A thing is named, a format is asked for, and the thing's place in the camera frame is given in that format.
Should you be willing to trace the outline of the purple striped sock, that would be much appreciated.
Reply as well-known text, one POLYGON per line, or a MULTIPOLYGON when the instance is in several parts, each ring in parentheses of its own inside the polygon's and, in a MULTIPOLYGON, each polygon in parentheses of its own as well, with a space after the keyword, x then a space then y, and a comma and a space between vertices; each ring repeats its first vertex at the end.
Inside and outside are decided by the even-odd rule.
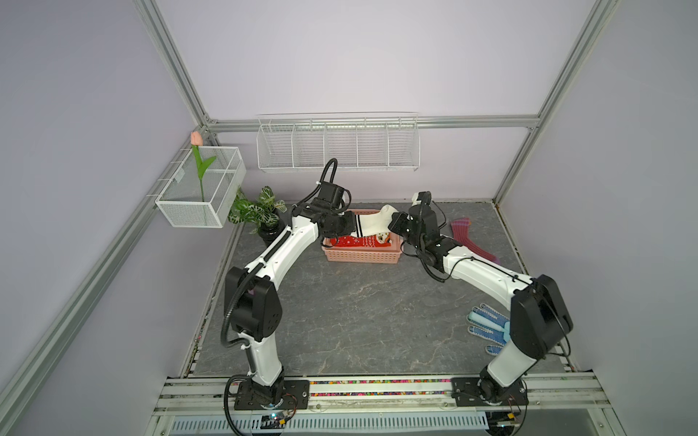
POLYGON ((490 254, 470 238, 471 224, 472 221, 467 217, 452 221, 450 227, 453 233, 453 238, 474 254, 487 259, 489 262, 499 265, 499 259, 494 254, 490 254))

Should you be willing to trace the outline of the red christmas sock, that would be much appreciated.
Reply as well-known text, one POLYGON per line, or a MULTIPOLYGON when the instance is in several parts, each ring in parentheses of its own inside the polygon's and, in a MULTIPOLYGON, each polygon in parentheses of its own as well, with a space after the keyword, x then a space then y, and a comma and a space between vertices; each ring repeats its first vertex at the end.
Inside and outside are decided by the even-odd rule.
POLYGON ((338 238, 328 239, 325 242, 326 245, 330 247, 339 248, 362 248, 362 249, 376 249, 376 248, 386 248, 391 245, 391 234, 383 233, 370 236, 341 236, 338 238))

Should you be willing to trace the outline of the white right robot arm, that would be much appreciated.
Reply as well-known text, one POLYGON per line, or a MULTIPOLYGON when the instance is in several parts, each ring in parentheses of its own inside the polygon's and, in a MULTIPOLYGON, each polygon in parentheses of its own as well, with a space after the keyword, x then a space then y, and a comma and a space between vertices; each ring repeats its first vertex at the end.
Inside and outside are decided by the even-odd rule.
POLYGON ((441 234, 436 213, 424 201, 396 212, 388 228, 414 248, 423 269, 444 283, 462 280, 501 303, 509 312, 510 340, 480 372, 472 396, 498 405, 524 388, 522 377, 567 342, 574 329, 559 287, 547 275, 519 274, 475 254, 441 234))

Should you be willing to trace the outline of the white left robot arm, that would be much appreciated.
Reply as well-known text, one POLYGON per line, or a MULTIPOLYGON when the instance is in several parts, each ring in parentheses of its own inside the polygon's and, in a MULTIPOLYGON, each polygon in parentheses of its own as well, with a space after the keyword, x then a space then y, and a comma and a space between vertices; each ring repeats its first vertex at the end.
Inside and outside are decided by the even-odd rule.
POLYGON ((283 317, 278 288, 300 254, 318 239, 334 239, 356 230, 348 211, 352 194, 330 182, 292 208, 292 220, 280 236, 245 268, 231 268, 225 278, 225 308, 219 341, 245 351, 248 373, 245 393, 263 408, 282 403, 284 367, 276 347, 276 329, 283 317))

